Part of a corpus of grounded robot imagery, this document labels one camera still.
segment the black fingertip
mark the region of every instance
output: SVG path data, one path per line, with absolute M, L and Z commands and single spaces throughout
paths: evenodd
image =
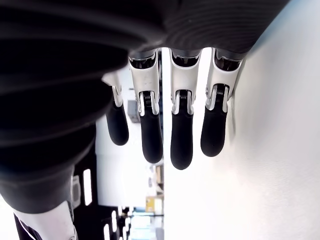
M 140 117 L 140 121 L 143 155 L 149 163 L 156 164 L 164 154 L 160 116 L 148 109 Z
M 193 117 L 187 111 L 172 113 L 171 162 L 178 170 L 184 170 L 193 158 Z
M 217 156 L 223 149 L 226 135 L 225 112 L 214 112 L 205 108 L 201 133 L 201 150 L 208 157 Z
M 118 146 L 125 145 L 129 139 L 129 130 L 124 104 L 117 107 L 113 102 L 109 113 L 106 115 L 106 121 L 112 142 Z

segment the white panel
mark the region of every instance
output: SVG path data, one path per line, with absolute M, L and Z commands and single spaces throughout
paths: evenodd
M 129 67 L 118 72 L 122 84 L 124 111 L 128 111 L 128 100 L 135 100 L 132 76 Z M 98 203 L 103 206 L 146 205 L 148 190 L 148 168 L 142 151 L 141 125 L 132 123 L 127 116 L 129 140 L 124 146 L 115 145 L 108 131 L 107 118 L 97 123 L 97 190 Z
M 291 1 L 250 52 L 229 101 L 224 149 L 214 158 L 200 148 L 210 60 L 202 51 L 193 161 L 183 171 L 169 157 L 163 53 L 165 239 L 320 239 L 319 9 L 318 0 Z

